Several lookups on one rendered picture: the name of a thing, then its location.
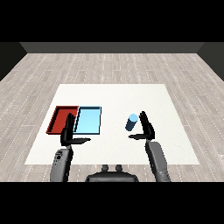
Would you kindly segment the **dark grey robot body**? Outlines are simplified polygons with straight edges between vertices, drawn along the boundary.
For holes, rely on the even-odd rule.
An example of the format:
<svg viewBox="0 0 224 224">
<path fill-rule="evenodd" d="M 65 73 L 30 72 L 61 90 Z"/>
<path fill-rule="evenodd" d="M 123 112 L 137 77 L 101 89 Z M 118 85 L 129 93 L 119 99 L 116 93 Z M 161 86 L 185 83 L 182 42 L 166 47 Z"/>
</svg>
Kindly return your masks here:
<svg viewBox="0 0 224 224">
<path fill-rule="evenodd" d="M 109 166 L 104 164 L 100 172 L 88 175 L 86 182 L 138 182 L 138 178 L 124 172 L 120 164 L 115 166 L 115 171 L 109 171 Z"/>
</svg>

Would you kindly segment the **small blue can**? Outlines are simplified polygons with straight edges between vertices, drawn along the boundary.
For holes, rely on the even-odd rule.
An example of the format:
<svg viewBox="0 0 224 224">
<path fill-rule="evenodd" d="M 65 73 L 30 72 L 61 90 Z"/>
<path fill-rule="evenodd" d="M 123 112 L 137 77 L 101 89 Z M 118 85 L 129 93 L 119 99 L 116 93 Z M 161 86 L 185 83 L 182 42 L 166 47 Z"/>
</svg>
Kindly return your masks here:
<svg viewBox="0 0 224 224">
<path fill-rule="evenodd" d="M 138 116 L 136 114 L 131 114 L 126 123 L 125 129 L 127 131 L 132 131 L 138 121 Z"/>
</svg>

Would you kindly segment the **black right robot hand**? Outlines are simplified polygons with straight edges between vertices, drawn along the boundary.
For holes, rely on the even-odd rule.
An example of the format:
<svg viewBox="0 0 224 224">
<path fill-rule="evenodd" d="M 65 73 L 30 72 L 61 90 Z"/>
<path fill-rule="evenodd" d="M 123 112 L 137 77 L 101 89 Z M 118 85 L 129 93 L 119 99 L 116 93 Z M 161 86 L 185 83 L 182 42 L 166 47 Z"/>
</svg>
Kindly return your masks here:
<svg viewBox="0 0 224 224">
<path fill-rule="evenodd" d="M 140 122 L 142 124 L 143 128 L 143 134 L 135 134 L 135 135 L 130 135 L 129 138 L 133 138 L 135 140 L 140 140 L 140 139 L 146 139 L 146 140 L 153 140 L 155 138 L 155 130 L 152 126 L 152 124 L 148 120 L 148 116 L 144 111 L 142 111 L 139 115 Z"/>
</svg>

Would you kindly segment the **light blue shallow open box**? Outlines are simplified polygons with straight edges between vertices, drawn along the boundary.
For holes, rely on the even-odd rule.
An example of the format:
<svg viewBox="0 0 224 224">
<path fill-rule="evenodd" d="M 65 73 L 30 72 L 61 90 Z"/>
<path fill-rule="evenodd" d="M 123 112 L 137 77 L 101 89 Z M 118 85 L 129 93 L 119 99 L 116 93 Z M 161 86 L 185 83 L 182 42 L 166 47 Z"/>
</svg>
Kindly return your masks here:
<svg viewBox="0 0 224 224">
<path fill-rule="evenodd" d="M 102 108 L 100 106 L 81 106 L 75 118 L 75 135 L 99 135 Z"/>
</svg>

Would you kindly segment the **red shallow open box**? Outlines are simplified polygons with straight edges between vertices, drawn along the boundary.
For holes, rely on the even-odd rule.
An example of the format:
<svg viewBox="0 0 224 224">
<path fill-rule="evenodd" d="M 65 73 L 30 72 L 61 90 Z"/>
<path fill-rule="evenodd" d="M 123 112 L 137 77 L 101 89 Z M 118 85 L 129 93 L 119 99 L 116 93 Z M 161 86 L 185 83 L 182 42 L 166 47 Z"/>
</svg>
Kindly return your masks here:
<svg viewBox="0 0 224 224">
<path fill-rule="evenodd" d="M 78 108 L 78 106 L 57 106 L 52 114 L 46 134 L 60 135 L 66 125 L 68 114 L 71 113 L 73 116 L 77 116 Z"/>
</svg>

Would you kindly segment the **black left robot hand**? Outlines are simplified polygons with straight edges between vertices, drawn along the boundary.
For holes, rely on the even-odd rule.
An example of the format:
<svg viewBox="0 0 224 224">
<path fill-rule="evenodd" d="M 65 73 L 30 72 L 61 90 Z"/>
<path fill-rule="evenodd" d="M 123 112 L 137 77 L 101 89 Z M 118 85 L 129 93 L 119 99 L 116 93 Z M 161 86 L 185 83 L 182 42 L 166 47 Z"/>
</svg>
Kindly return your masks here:
<svg viewBox="0 0 224 224">
<path fill-rule="evenodd" d="M 74 134 L 74 115 L 69 113 L 66 118 L 66 124 L 60 134 L 60 143 L 62 146 L 71 144 L 84 144 L 90 141 L 90 138 L 73 138 Z"/>
</svg>

